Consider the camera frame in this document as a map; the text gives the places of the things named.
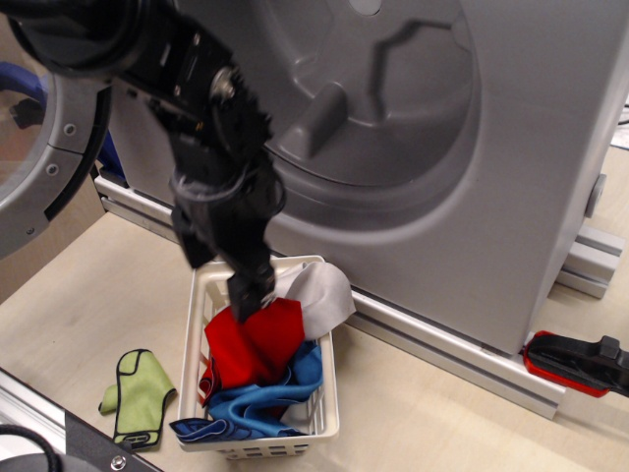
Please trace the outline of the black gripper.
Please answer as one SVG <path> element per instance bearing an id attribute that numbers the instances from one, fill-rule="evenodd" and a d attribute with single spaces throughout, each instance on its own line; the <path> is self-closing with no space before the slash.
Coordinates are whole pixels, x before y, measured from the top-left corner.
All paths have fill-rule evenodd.
<path id="1" fill-rule="evenodd" d="M 234 270 L 227 288 L 233 317 L 243 324 L 275 298 L 264 233 L 285 204 L 281 179 L 271 166 L 250 166 L 215 186 L 177 170 L 170 188 L 173 228 L 188 263 L 199 268 L 220 257 Z"/>

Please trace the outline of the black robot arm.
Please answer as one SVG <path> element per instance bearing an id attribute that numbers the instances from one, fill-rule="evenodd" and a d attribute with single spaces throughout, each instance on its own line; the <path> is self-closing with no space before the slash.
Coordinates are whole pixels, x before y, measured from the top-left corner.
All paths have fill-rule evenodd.
<path id="1" fill-rule="evenodd" d="M 269 118 L 231 51 L 169 1 L 5 1 L 1 11 L 49 71 L 119 80 L 146 99 L 174 155 L 172 221 L 189 264 L 221 258 L 232 268 L 237 321 L 268 306 L 264 232 L 285 193 L 265 149 Z"/>

